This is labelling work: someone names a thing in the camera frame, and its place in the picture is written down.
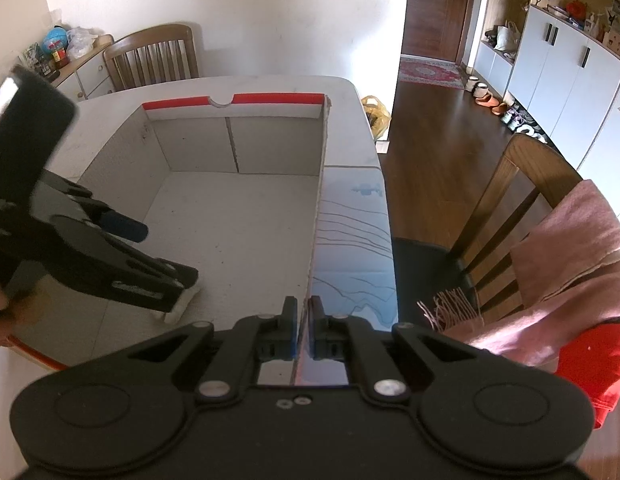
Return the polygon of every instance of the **red rug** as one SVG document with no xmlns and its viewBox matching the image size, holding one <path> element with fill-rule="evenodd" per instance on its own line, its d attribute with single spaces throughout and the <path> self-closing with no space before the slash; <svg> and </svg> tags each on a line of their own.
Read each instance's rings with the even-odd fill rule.
<svg viewBox="0 0 620 480">
<path fill-rule="evenodd" d="M 454 63 L 436 59 L 401 57 L 399 80 L 463 89 L 459 67 Z"/>
</svg>

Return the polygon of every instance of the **black chair cushion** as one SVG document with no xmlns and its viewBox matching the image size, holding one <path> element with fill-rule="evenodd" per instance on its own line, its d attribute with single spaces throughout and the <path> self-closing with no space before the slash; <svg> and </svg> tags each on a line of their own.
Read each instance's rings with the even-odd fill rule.
<svg viewBox="0 0 620 480">
<path fill-rule="evenodd" d="M 477 299 L 474 284 L 463 264 L 449 254 L 445 247 L 392 238 L 396 297 L 399 305 L 399 321 L 407 321 L 429 328 L 430 322 L 417 306 L 422 301 L 434 314 L 434 297 L 444 290 L 457 287 L 463 290 L 475 312 Z"/>
</svg>

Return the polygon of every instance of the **person's hand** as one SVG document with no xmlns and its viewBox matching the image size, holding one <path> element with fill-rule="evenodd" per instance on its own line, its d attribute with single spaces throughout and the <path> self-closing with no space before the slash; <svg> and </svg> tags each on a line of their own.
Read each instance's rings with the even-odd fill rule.
<svg viewBox="0 0 620 480">
<path fill-rule="evenodd" d="M 37 322 L 47 300 L 48 295 L 38 283 L 29 294 L 17 294 L 12 300 L 0 286 L 0 346 L 12 346 L 10 336 L 16 325 Z"/>
</svg>

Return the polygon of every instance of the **screw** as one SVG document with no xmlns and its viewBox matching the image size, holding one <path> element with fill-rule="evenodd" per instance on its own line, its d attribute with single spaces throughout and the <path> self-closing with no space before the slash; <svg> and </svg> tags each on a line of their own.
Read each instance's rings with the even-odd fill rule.
<svg viewBox="0 0 620 480">
<path fill-rule="evenodd" d="M 205 381 L 199 384 L 199 393 L 203 397 L 222 397 L 230 393 L 230 385 L 225 381 Z"/>
<path fill-rule="evenodd" d="M 295 397 L 295 404 L 298 404 L 299 406 L 307 406 L 308 404 L 311 404 L 311 403 L 312 403 L 312 399 L 305 395 L 299 395 L 298 397 Z"/>
<path fill-rule="evenodd" d="M 290 410 L 294 406 L 295 404 L 290 399 L 277 400 L 277 408 L 281 408 L 282 410 Z"/>
<path fill-rule="evenodd" d="M 398 397 L 406 389 L 406 385 L 396 379 L 383 379 L 375 383 L 375 392 L 384 397 Z"/>
</svg>

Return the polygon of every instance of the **wooden chair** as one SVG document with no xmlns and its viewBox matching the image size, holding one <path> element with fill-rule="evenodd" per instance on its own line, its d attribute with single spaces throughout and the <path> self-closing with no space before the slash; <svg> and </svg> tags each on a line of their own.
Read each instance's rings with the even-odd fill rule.
<svg viewBox="0 0 620 480">
<path fill-rule="evenodd" d="M 158 25 L 134 32 L 108 46 L 103 52 L 103 57 L 114 88 L 116 91 L 121 91 L 145 86 L 148 84 L 147 80 L 150 81 L 149 84 L 156 84 L 185 79 L 183 51 L 190 78 L 199 77 L 192 29 L 178 23 Z M 134 70 L 130 65 L 130 52 Z M 166 78 L 165 65 L 169 79 Z"/>
<path fill-rule="evenodd" d="M 466 264 L 463 258 L 468 248 L 519 171 L 532 181 L 534 189 Z M 579 174 L 559 153 L 532 137 L 515 134 L 501 155 L 484 194 L 450 250 L 416 240 L 392 238 L 399 320 L 430 326 L 426 316 L 417 307 L 417 302 L 423 302 L 427 310 L 434 314 L 434 295 L 457 287 L 463 290 L 476 310 L 479 304 L 478 292 L 511 266 L 510 254 L 501 258 L 475 285 L 470 272 L 503 242 L 539 195 L 554 208 L 580 181 Z M 513 280 L 486 301 L 481 306 L 481 312 L 485 313 L 498 306 L 518 290 L 519 286 Z"/>
</svg>

